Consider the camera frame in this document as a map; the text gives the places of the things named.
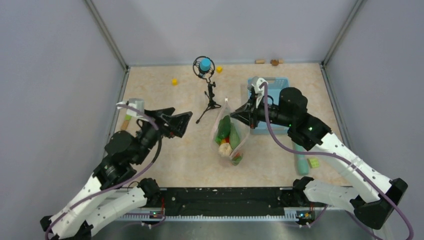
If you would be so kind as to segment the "clear pink zip top bag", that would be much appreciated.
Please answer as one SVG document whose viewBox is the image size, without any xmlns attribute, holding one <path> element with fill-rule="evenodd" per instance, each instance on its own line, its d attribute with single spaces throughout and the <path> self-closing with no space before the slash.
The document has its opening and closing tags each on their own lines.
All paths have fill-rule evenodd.
<svg viewBox="0 0 424 240">
<path fill-rule="evenodd" d="M 234 108 L 230 105 L 229 99 L 228 99 L 228 102 L 225 102 L 225 99 L 224 99 L 223 105 L 220 108 L 220 111 L 217 115 L 217 118 L 214 122 L 214 125 L 213 125 L 211 133 L 210 133 L 211 148 L 213 149 L 213 151 L 215 153 L 217 153 L 217 155 L 220 158 L 228 160 L 231 165 L 233 165 L 231 160 L 236 154 L 241 154 L 243 156 L 243 159 L 244 159 L 245 151 L 246 151 L 246 142 L 247 142 L 247 140 L 250 136 L 250 128 L 247 125 L 245 125 L 245 124 L 241 123 L 240 121 L 235 120 L 235 119 L 230 117 L 230 122 L 233 123 L 237 127 L 237 131 L 239 133 L 241 142 L 240 142 L 240 145 L 236 148 L 236 150 L 232 151 L 230 156 L 222 157 L 222 156 L 219 155 L 219 146 L 221 145 L 221 143 L 217 143 L 215 141 L 215 138 L 216 138 L 216 135 L 217 135 L 217 130 L 218 130 L 218 125 L 219 125 L 220 120 L 224 116 L 226 116 L 226 115 L 230 116 L 230 113 L 232 113 L 233 111 L 234 111 Z"/>
</svg>

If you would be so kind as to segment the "dark green cucumber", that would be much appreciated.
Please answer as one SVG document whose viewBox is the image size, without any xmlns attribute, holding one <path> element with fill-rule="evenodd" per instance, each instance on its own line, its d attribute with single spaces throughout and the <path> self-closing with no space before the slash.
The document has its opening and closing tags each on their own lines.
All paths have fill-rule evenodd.
<svg viewBox="0 0 424 240">
<path fill-rule="evenodd" d="M 227 138 L 231 131 L 231 120 L 229 115 L 225 115 L 218 124 L 215 141 L 219 144 L 222 139 Z"/>
</svg>

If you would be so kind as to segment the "wrinkled orange-red chili pepper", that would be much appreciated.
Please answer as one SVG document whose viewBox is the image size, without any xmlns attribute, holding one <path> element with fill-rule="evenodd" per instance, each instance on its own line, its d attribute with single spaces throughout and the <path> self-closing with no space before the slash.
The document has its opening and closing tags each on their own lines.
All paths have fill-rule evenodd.
<svg viewBox="0 0 424 240">
<path fill-rule="evenodd" d="M 230 138 L 229 138 L 229 137 L 223 138 L 223 139 L 221 140 L 221 142 L 220 142 L 220 144 L 221 144 L 221 145 L 222 145 L 222 144 L 226 144 L 226 143 L 230 143 Z"/>
</svg>

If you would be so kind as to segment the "green leafy vegetable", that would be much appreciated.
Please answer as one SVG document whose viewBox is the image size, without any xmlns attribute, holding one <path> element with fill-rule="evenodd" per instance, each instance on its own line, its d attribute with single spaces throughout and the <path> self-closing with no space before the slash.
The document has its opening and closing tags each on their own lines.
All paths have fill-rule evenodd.
<svg viewBox="0 0 424 240">
<path fill-rule="evenodd" d="M 243 159 L 243 155 L 238 153 L 231 159 L 231 164 L 234 166 L 237 166 L 242 159 Z"/>
</svg>

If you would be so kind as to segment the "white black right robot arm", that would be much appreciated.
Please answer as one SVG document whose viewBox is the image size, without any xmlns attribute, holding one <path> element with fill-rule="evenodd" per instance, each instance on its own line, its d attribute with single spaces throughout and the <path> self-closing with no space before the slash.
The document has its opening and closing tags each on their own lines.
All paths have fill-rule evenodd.
<svg viewBox="0 0 424 240">
<path fill-rule="evenodd" d="M 289 138 L 303 147 L 305 155 L 320 157 L 349 182 L 348 187 L 332 185 L 312 177 L 294 181 L 293 200 L 299 206 L 322 203 L 353 214 L 365 226 L 383 227 L 405 194 L 408 185 L 401 178 L 390 179 L 370 167 L 344 145 L 331 128 L 308 113 L 308 100 L 295 87 L 280 91 L 278 104 L 252 93 L 248 101 L 230 116 L 250 128 L 259 122 L 288 128 Z"/>
</svg>

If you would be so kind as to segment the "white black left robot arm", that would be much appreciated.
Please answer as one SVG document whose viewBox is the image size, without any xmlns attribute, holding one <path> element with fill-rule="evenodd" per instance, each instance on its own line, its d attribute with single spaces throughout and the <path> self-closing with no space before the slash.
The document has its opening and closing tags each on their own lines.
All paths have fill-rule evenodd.
<svg viewBox="0 0 424 240">
<path fill-rule="evenodd" d="M 193 114 L 190 111 L 174 114 L 174 107 L 140 111 L 127 106 L 126 109 L 135 113 L 140 130 L 136 136 L 125 130 L 112 135 L 104 147 L 106 156 L 82 189 L 60 212 L 40 220 L 45 239 L 89 240 L 124 214 L 160 202 L 161 189 L 157 182 L 144 178 L 127 193 L 103 203 L 140 176 L 133 165 L 142 164 L 154 146 L 157 150 L 152 161 L 158 159 L 163 138 L 183 137 Z"/>
</svg>

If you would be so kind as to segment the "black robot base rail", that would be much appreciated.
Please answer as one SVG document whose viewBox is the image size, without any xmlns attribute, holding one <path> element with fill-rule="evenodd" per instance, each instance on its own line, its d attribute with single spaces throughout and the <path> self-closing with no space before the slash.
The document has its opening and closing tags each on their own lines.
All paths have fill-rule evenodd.
<svg viewBox="0 0 424 240">
<path fill-rule="evenodd" d="M 167 217 L 283 216 L 289 208 L 318 208 L 290 187 L 168 187 L 145 209 Z"/>
</svg>

